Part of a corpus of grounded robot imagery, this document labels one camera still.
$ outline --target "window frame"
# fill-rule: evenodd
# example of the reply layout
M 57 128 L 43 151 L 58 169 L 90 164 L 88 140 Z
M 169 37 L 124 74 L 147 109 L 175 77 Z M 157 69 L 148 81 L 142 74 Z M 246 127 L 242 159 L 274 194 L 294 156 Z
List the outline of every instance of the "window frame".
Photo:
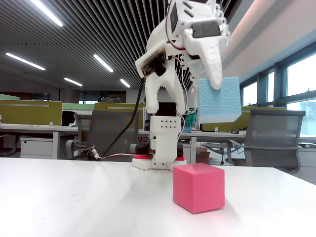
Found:
M 243 104 L 243 89 L 255 82 L 258 83 L 257 104 L 251 106 L 266 107 L 273 105 L 274 107 L 286 107 L 289 103 L 316 99 L 316 90 L 287 96 L 288 67 L 315 54 L 316 41 L 240 83 L 241 104 Z M 274 100 L 268 102 L 268 75 L 271 72 L 275 73 Z

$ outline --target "fluorescent light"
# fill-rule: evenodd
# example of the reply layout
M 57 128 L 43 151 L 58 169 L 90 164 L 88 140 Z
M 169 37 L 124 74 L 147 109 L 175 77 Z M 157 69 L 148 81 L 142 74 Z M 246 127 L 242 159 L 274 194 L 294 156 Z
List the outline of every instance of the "fluorescent light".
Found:
M 110 73 L 113 72 L 113 69 L 109 67 L 98 55 L 94 54 L 93 57 L 95 57 L 106 69 L 109 70 Z
M 82 86 L 82 84 L 80 84 L 80 83 L 78 83 L 78 82 L 76 82 L 76 81 L 74 81 L 74 80 L 70 80 L 70 79 L 68 79 L 68 78 L 64 78 L 66 81 L 69 81 L 69 82 L 71 82 L 71 83 L 73 83 L 73 84 L 76 84 L 76 85 L 78 85 L 78 86 Z
M 41 9 L 50 19 L 52 19 L 57 25 L 63 26 L 63 24 L 50 12 L 39 0 L 32 0 L 32 2 Z
M 42 67 L 40 67 L 39 65 L 36 65 L 36 64 L 31 63 L 31 62 L 29 62 L 29 61 L 26 61 L 26 60 L 24 60 L 24 59 L 22 59 L 22 58 L 19 58 L 19 57 L 13 55 L 13 54 L 6 53 L 6 55 L 8 55 L 8 56 L 10 56 L 10 57 L 12 57 L 12 58 L 15 58 L 15 59 L 17 59 L 17 60 L 19 60 L 19 61 L 21 61 L 21 62 L 23 62 L 23 63 L 27 63 L 27 64 L 29 64 L 29 65 L 31 65 L 31 66 L 33 66 L 33 67 L 38 68 L 38 69 L 45 70 L 45 68 L 42 68 Z
M 126 81 L 124 81 L 123 79 L 121 79 L 120 82 L 122 82 L 124 85 L 126 85 L 126 87 L 130 88 L 130 85 Z

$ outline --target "black cable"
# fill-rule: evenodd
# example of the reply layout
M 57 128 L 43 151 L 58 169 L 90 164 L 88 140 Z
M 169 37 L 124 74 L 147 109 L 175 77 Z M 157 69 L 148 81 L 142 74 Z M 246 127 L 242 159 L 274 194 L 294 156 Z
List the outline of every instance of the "black cable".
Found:
M 112 148 L 112 146 L 118 141 L 118 139 L 123 135 L 123 133 L 126 132 L 126 130 L 128 130 L 128 128 L 132 125 L 137 109 L 138 109 L 138 105 L 139 105 L 139 100 L 140 100 L 140 96 L 142 94 L 142 90 L 143 90 L 143 85 L 145 82 L 145 77 L 142 78 L 141 82 L 140 82 L 140 87 L 139 87 L 139 91 L 138 91 L 138 95 L 137 95 L 137 101 L 136 101 L 136 105 L 135 105 L 135 109 L 134 109 L 134 113 L 132 118 L 130 119 L 128 125 L 122 130 L 122 132 L 120 132 L 120 134 L 116 137 L 116 139 L 111 143 L 111 145 L 107 148 L 107 150 L 101 155 L 102 157 L 105 157 L 107 152 Z

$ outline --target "light blue sponge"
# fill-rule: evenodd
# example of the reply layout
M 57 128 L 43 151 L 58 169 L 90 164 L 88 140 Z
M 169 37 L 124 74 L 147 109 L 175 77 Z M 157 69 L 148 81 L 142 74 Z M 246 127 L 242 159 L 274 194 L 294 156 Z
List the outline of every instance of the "light blue sponge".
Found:
M 219 90 L 208 79 L 198 81 L 199 123 L 234 122 L 240 115 L 239 78 L 223 78 Z

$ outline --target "desk partition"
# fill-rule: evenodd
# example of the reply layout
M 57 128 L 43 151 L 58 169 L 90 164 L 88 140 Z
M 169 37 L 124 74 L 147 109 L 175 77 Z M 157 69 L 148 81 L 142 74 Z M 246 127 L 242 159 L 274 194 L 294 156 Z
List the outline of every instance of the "desk partition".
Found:
M 104 111 L 134 111 L 136 104 L 132 103 L 96 103 L 94 104 L 95 110 L 104 110 Z M 144 118 L 144 107 L 146 104 L 139 104 L 137 111 L 140 112 L 139 117 L 139 129 L 143 129 L 143 118 Z
M 61 125 L 62 110 L 60 101 L 0 100 L 2 123 Z
M 287 110 L 285 107 L 252 107 L 252 106 L 242 106 L 241 107 L 241 116 L 236 119 L 235 122 L 226 122 L 226 123 L 204 123 L 204 131 L 215 131 L 215 128 L 218 127 L 220 131 L 232 131 L 240 130 L 248 127 L 248 119 L 250 110 Z

